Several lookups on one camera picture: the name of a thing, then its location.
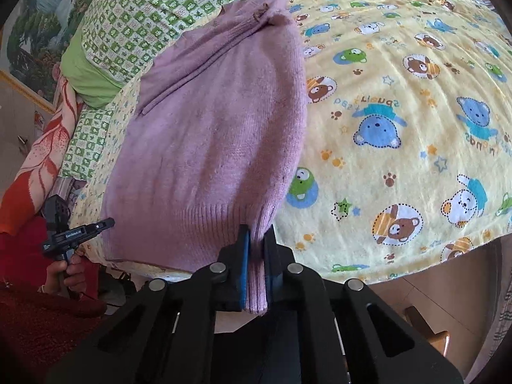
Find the bed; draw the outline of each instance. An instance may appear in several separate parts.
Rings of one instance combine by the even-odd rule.
[[[91,36],[101,1],[86,14],[84,35]],[[193,27],[218,11],[203,12]],[[308,132],[274,228],[297,261],[335,281],[376,283],[509,232],[510,186],[495,175],[507,174],[512,155],[512,42],[488,0],[289,0],[289,11],[304,39]],[[82,45],[81,56],[91,60],[90,43]],[[109,127],[93,170],[81,173],[89,182],[74,225],[99,218],[140,76],[151,65],[120,75],[105,67],[106,54],[96,67],[127,84],[94,113],[97,120],[109,114]],[[73,165],[80,173],[73,143],[83,128],[79,122],[63,175]],[[100,237],[85,247],[93,261],[126,271],[189,276],[107,261]]]

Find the green checkered blanket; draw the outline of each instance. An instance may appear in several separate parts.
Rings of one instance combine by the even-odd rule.
[[[86,57],[128,82],[171,39],[232,0],[93,0],[82,21]]]
[[[90,180],[106,142],[113,110],[84,110],[69,142],[59,176]]]

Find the wooden chair leg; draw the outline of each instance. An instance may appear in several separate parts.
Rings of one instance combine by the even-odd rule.
[[[414,306],[405,309],[405,318],[435,349],[443,356],[448,352],[448,344],[450,343],[450,333],[442,331],[434,333],[427,321],[423,319],[421,313]]]

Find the pink sweater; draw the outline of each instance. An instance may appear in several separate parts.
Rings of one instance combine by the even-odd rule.
[[[186,32],[141,79],[108,181],[110,260],[195,271],[252,232],[248,309],[266,309],[260,241],[298,164],[306,86],[287,0],[242,0]]]

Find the green pillow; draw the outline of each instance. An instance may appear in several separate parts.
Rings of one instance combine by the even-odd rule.
[[[87,60],[82,49],[80,28],[62,55],[60,70],[76,93],[92,108],[106,106],[124,86]]]

